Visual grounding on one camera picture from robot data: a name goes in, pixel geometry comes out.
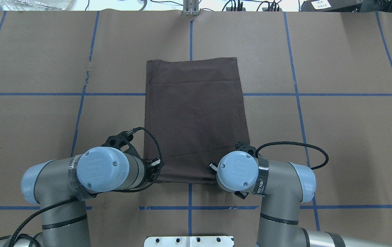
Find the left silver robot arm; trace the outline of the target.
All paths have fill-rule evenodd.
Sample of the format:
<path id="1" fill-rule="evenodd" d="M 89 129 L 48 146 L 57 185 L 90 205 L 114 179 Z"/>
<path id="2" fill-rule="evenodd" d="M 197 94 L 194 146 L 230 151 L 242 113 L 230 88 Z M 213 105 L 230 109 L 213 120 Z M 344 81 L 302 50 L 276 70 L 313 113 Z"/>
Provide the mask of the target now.
<path id="1" fill-rule="evenodd" d="M 147 161 L 136 152 L 102 146 L 30 167 L 21 191 L 40 210 L 0 237 L 0 247 L 90 247 L 86 200 L 106 192 L 143 191 L 162 167 L 162 154 Z"/>

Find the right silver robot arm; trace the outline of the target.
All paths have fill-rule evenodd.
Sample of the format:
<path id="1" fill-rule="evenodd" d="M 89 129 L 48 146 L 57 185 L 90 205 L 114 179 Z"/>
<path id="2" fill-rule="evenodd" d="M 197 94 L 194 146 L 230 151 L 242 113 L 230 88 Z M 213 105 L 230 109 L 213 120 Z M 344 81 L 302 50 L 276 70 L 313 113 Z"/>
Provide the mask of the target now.
<path id="1" fill-rule="evenodd" d="M 299 226 L 301 203 L 316 191 L 311 168 L 291 162 L 270 161 L 257 153 L 233 151 L 208 170 L 218 186 L 240 198 L 262 197 L 257 247 L 388 247 L 389 244 L 314 231 Z"/>

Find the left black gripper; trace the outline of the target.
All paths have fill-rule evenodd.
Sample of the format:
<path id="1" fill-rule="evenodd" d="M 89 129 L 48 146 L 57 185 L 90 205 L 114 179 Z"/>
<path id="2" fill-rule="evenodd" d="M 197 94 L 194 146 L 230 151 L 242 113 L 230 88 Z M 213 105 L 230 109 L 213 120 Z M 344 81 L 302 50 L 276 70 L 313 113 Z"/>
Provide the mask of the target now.
<path id="1" fill-rule="evenodd" d="M 152 161 L 143 160 L 145 166 L 144 181 L 145 184 L 158 179 L 164 165 L 160 157 L 154 158 Z"/>

